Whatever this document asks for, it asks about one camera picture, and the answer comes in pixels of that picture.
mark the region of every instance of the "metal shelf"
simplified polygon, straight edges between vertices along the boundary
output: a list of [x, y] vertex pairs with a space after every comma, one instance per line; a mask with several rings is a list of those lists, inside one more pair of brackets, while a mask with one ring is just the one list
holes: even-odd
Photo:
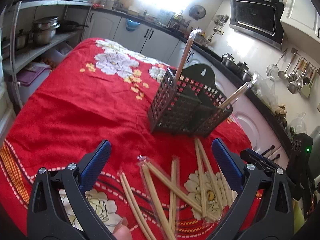
[[20, 9], [44, 6], [44, 5], [83, 5], [83, 6], [92, 6], [92, 3], [87, 2], [75, 2], [67, 0], [39, 0], [39, 1], [25, 1], [20, 5]]
[[[34, 47], [33, 44], [29, 44], [27, 47], [18, 50], [15, 55], [15, 71], [14, 73], [18, 73], [22, 68], [24, 68], [28, 63], [34, 60], [36, 57], [40, 56], [42, 53], [46, 52], [48, 49], [54, 47], [55, 45], [77, 35], [81, 34], [82, 30], [70, 32], [70, 33], [62, 33], [57, 34], [51, 41], [50, 44], [42, 46], [42, 47]], [[2, 62], [3, 70], [5, 73], [12, 75], [12, 69], [10, 66], [10, 58], [4, 60]]]

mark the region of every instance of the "floral tablecloth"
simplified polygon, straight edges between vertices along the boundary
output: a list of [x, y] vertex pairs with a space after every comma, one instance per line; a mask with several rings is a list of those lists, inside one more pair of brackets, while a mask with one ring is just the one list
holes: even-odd
[[[0, 202], [23, 233], [26, 234], [28, 201], [38, 169], [64, 169], [69, 163], [78, 162], [85, 153], [92, 152], [102, 139], [111, 142], [112, 154], [94, 188], [85, 196], [110, 231], [126, 217], [133, 239], [144, 239], [117, 175], [123, 170], [151, 230], [157, 239], [162, 238], [141, 180], [138, 155], [148, 156], [167, 174], [170, 174], [172, 156], [177, 156], [181, 187], [200, 203], [193, 138], [150, 133], [147, 111], [166, 68], [166, 64], [115, 42], [87, 39], [70, 52], [29, 98], [0, 151]], [[206, 173], [208, 210], [221, 217], [228, 207], [210, 147], [217, 137], [235, 153], [251, 145], [233, 117], [220, 124], [206, 139], [201, 138], [224, 202], [219, 206], [217, 193]], [[158, 179], [154, 179], [154, 183], [168, 214], [170, 192]], [[63, 190], [60, 195], [72, 225], [81, 228]], [[244, 227], [250, 224], [259, 197]], [[203, 223], [200, 215], [181, 201], [176, 235], [178, 239], [205, 239], [217, 223]]]

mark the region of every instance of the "blue gripper pad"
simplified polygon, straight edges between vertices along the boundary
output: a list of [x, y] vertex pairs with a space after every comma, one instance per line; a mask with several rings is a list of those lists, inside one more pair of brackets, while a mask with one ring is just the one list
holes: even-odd
[[223, 175], [226, 177], [226, 180], [233, 191], [236, 191], [238, 194], [243, 190], [243, 173], [239, 169], [239, 162], [235, 162], [232, 156], [235, 154], [230, 152], [227, 146], [223, 143], [220, 138], [213, 140], [212, 142], [212, 152], [214, 158], [216, 159]]
[[92, 190], [100, 172], [107, 163], [111, 154], [111, 144], [107, 140], [99, 145], [95, 154], [84, 168], [80, 175], [80, 191], [84, 194], [86, 191]]

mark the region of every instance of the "countertop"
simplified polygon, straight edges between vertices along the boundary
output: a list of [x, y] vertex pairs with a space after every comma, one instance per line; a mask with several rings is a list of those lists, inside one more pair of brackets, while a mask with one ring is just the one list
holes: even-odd
[[[177, 39], [186, 42], [187, 39], [182, 37], [180, 33], [172, 32], [166, 27], [163, 27], [161, 25], [149, 22], [145, 20], [143, 17], [136, 17], [130, 14], [127, 14], [125, 12], [121, 11], [115, 11], [115, 10], [109, 10], [109, 9], [102, 9], [97, 8], [93, 9], [94, 11], [99, 12], [105, 12], [113, 15], [117, 15], [120, 17], [124, 17], [127, 19], [130, 19], [135, 22], [139, 22], [142, 24], [145, 24], [147, 26], [150, 26], [152, 28], [161, 30], [167, 34], [170, 34]], [[231, 83], [234, 84], [235, 87], [240, 88], [244, 82], [237, 77], [234, 73], [232, 73], [229, 69], [227, 69], [223, 64], [221, 64], [221, 57], [219, 57], [217, 54], [215, 54], [213, 51], [209, 50], [208, 48], [204, 46], [200, 46], [196, 43], [192, 45], [192, 49], [197, 51], [199, 54], [201, 54], [203, 57], [205, 57], [207, 60], [209, 60], [222, 74], [225, 75], [226, 78], [230, 80]], [[278, 140], [280, 141], [284, 151], [286, 152], [287, 156], [290, 157], [291, 154], [291, 141], [289, 137], [287, 136], [286, 132], [284, 131], [282, 125], [275, 119], [273, 116], [271, 110], [251, 91], [247, 91], [246, 94], [247, 98], [255, 105], [255, 107], [260, 111], [262, 116], [266, 119], [269, 126], [272, 128], [275, 135], [278, 137]]]

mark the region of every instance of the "plastic basket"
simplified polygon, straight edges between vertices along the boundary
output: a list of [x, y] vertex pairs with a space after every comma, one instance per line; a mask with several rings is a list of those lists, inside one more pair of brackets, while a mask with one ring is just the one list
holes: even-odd
[[148, 110], [150, 130], [206, 137], [232, 113], [231, 104], [215, 86], [213, 70], [205, 64], [176, 70], [168, 68]]

